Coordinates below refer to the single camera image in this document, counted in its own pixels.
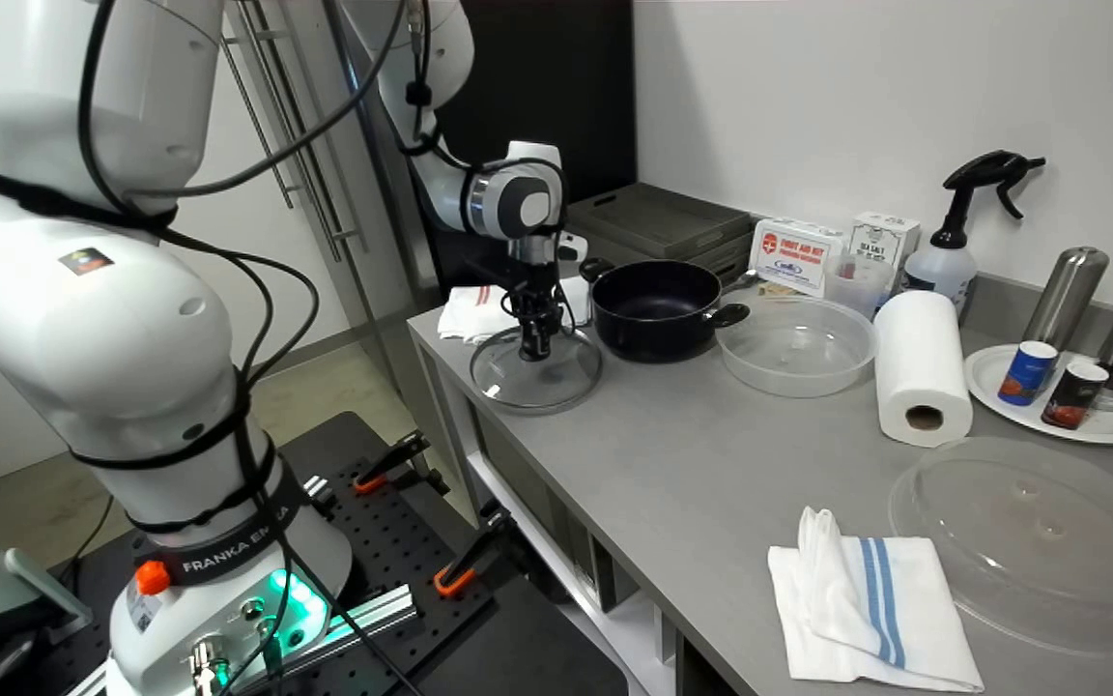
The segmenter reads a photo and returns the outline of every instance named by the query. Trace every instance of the glass lid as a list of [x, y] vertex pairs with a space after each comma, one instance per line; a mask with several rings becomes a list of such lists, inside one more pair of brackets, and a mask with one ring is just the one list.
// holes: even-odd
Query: glass lid
[[481, 341], [471, 356], [473, 391], [508, 413], [569, 409], [593, 391], [600, 370], [601, 351], [569, 330], [548, 337], [543, 359], [520, 351], [519, 330]]
[[1053, 449], [973, 437], [891, 495], [896, 534], [929, 536], [954, 598], [1020, 637], [1113, 652], [1113, 476]]

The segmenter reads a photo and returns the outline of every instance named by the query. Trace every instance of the blue stripe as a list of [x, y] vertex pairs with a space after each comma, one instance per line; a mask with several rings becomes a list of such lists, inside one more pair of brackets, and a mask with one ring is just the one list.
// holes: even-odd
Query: blue stripe
[[868, 627], [881, 636], [881, 660], [890, 660], [890, 637], [886, 637], [886, 631], [881, 631], [881, 619], [878, 619], [878, 570], [872, 570], [872, 555], [868, 555], [868, 536], [857, 536], [857, 545], [862, 545], [862, 564], [866, 564], [866, 606], [868, 606]]
[[891, 637], [891, 671], [902, 671], [902, 642], [900, 642], [900, 622], [896, 622], [896, 583], [891, 583], [891, 558], [881, 536], [872, 536], [878, 548], [878, 570], [881, 570], [881, 606], [886, 606], [886, 627]]

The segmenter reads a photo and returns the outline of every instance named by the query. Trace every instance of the white napkin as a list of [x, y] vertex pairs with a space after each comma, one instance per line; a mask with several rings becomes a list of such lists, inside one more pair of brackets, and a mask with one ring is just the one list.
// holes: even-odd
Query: white napkin
[[980, 694], [926, 536], [838, 536], [829, 509], [802, 509], [797, 548], [768, 548], [793, 681], [886, 681]]
[[[558, 289], [570, 307], [577, 324], [588, 324], [592, 316], [588, 280], [580, 276], [558, 280]], [[504, 297], [501, 285], [452, 285], [437, 316], [437, 337], [473, 344], [473, 341], [515, 330], [519, 321], [501, 308], [501, 297]]]

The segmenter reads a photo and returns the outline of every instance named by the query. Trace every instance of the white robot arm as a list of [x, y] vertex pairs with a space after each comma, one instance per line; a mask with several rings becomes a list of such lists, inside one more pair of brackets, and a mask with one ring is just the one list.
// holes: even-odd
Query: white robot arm
[[[401, 35], [382, 48], [399, 5]], [[540, 359], [558, 330], [558, 156], [515, 143], [501, 163], [452, 160], [432, 109], [471, 71], [467, 21], [457, 0], [399, 5], [346, 0], [345, 14], [382, 58], [382, 103], [439, 222], [508, 243], [515, 312]], [[111, 606], [111, 694], [187, 694], [194, 652], [260, 674], [262, 642], [280, 660], [309, 651], [330, 598], [354, 591], [346, 536], [247, 417], [220, 297], [162, 246], [203, 150], [220, 13], [0, 0], [0, 370], [158, 562]], [[325, 602], [269, 622], [278, 588]]]

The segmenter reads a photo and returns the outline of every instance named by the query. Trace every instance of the white plate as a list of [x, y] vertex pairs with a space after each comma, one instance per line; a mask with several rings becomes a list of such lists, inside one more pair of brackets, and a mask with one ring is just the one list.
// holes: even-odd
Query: white plate
[[1011, 401], [998, 400], [998, 387], [1008, 374], [1011, 351], [1014, 351], [1014, 344], [993, 344], [993, 347], [980, 347], [980, 351], [973, 351], [964, 359], [971, 395], [984, 409], [993, 409], [993, 413], [1000, 413], [1000, 417], [1008, 417], [1008, 423], [1014, 423], [1024, 431], [1057, 437], [1057, 440], [1113, 446], [1113, 409], [1088, 409], [1088, 417], [1079, 431], [1053, 431], [1053, 426], [1042, 423], [1042, 405], [1047, 405], [1047, 400], [1051, 400], [1051, 391], [1053, 391], [1053, 382], [1062, 374], [1062, 365], [1070, 356], [1057, 356], [1042, 395], [1035, 395], [1029, 405], [1011, 405]]

